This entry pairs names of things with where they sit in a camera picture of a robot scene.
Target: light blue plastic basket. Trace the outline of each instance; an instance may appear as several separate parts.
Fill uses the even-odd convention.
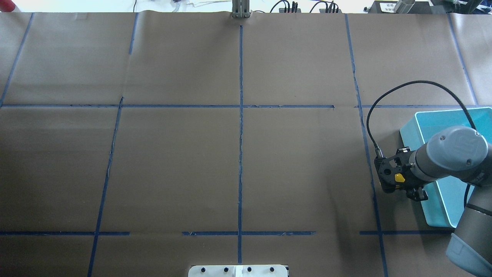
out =
[[[487,142],[492,143],[492,108],[471,108],[470,115]],[[469,126],[461,109],[421,111],[400,129],[403,145],[416,150],[434,134],[455,125]],[[429,200],[422,201],[427,224],[435,227],[456,228],[463,214],[463,197],[466,184],[454,177],[446,177],[425,186]]]

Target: white label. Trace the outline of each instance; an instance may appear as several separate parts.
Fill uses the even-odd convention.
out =
[[[392,12],[395,13],[395,5],[393,3],[379,3],[382,12]]]

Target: gray joint cap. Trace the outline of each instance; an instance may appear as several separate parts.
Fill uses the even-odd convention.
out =
[[[485,138],[466,126],[449,127],[435,134],[427,143],[430,160],[449,171],[463,171],[478,166],[488,151]]]

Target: white bracket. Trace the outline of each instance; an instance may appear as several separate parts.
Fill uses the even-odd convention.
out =
[[[289,277],[283,265],[192,266],[188,277]]]
[[[232,17],[247,18],[250,14],[249,0],[232,0]]]

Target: yellow part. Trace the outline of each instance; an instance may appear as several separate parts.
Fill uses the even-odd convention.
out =
[[[398,183],[403,183],[405,182],[405,178],[400,173],[397,173],[395,174],[395,181]]]

